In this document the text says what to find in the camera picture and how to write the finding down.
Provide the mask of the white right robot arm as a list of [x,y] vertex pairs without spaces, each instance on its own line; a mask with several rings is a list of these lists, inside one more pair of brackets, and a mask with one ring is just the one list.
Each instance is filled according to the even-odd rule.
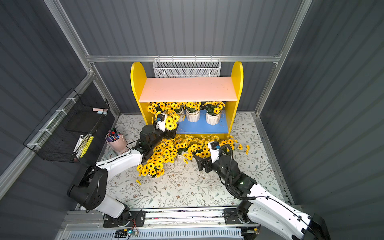
[[230,145],[208,144],[210,156],[194,155],[200,171],[215,172],[226,190],[240,200],[238,219],[256,223],[285,240],[329,240],[331,235],[325,220],[318,214],[301,212],[270,194],[256,180],[240,171]]

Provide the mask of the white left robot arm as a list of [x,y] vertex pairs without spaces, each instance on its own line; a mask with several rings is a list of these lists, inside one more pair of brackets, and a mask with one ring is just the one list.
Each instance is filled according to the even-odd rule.
[[130,220],[128,206],[107,195],[107,183],[114,176],[145,163],[154,153],[154,148],[163,139],[173,139],[177,130],[161,130],[146,125],[140,132],[136,145],[115,158],[83,166],[77,172],[67,195],[86,210],[97,210],[113,219]]

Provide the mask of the sunflower pot back row left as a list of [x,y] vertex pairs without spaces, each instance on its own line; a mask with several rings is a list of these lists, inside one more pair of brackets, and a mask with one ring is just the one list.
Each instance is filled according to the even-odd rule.
[[157,117],[159,114],[164,114],[167,112],[166,107],[166,103],[163,102],[149,103],[147,109],[149,113],[152,113],[155,117]]

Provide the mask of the sunflower pot row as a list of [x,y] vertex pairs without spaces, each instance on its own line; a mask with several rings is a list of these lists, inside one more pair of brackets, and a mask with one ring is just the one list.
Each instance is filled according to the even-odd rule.
[[168,108],[168,114],[171,116],[177,114],[179,116],[179,122],[182,122],[185,119],[185,108],[183,103],[171,102],[168,103]]
[[200,119],[201,102],[186,103],[186,117],[191,123],[196,123]]
[[157,117],[159,114],[164,114],[167,112],[166,107],[166,103],[163,102],[149,103],[147,109],[149,113],[152,113],[155,117]]

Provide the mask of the sunflower pot back row middle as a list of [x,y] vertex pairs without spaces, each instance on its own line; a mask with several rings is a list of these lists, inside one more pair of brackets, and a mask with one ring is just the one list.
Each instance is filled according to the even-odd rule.
[[177,114],[179,116],[179,122],[182,122],[185,119],[185,108],[183,103],[171,102],[168,103],[168,108],[168,114],[171,116]]

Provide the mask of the sunflower pot back row right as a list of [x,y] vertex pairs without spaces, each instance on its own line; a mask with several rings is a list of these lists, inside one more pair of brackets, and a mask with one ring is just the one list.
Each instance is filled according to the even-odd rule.
[[196,123],[200,119],[201,102],[186,103],[186,117],[191,123]]

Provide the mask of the yellow wooden shelf unit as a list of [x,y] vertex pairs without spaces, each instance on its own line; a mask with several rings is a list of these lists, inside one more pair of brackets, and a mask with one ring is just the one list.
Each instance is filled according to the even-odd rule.
[[207,137],[216,135],[220,139],[230,136],[238,105],[243,91],[244,70],[241,62],[235,62],[229,77],[197,78],[148,78],[140,62],[132,64],[131,86],[138,107],[147,125],[154,120],[148,111],[149,103],[168,102],[213,102],[225,103],[217,125],[206,122],[206,111],[201,111],[200,119],[191,123],[184,120],[179,123],[178,135]]

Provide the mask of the pink metal marker bucket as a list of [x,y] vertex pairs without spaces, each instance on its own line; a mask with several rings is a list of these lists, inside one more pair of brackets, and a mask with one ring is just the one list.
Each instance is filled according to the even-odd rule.
[[128,143],[125,136],[117,131],[116,128],[109,130],[105,139],[107,144],[110,145],[115,152],[122,154],[128,151]]

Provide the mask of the pink and blue sticky notes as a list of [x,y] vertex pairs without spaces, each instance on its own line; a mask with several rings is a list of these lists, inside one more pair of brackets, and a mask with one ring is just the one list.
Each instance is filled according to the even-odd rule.
[[93,108],[93,112],[106,116],[108,114],[108,109]]

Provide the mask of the yellow book in basket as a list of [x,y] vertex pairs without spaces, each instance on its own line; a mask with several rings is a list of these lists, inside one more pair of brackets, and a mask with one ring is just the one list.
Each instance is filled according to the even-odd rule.
[[86,154],[86,152],[88,151],[93,139],[94,139],[94,136],[91,134],[88,134],[84,137],[80,147],[78,148],[78,150],[76,152],[76,158],[77,159],[81,159]]

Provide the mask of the white marker in basket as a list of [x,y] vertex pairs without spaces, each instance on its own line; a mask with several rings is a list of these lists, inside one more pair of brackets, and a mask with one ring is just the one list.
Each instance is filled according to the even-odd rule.
[[78,138],[78,140],[77,140],[77,143],[76,143],[76,145],[75,145],[74,151],[73,151],[74,153],[77,152],[77,150],[78,150],[78,148],[80,147],[80,145],[81,145],[81,143],[82,143],[84,137],[85,137],[84,135],[80,135],[80,136],[79,136],[79,138]]

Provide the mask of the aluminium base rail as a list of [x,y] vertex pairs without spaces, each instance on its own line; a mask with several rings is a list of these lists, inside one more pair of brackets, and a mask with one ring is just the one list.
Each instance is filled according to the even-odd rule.
[[282,208],[281,217],[271,217],[260,207],[251,206],[256,215],[247,221],[239,219],[235,206],[190,207],[190,208],[149,208],[132,209],[127,220],[114,220],[97,211],[69,211],[59,229],[61,235],[72,231],[106,230],[154,230],[176,228],[238,228],[244,232],[258,234],[263,228],[274,227],[279,231],[296,227],[299,231],[309,226],[310,217],[295,207]]

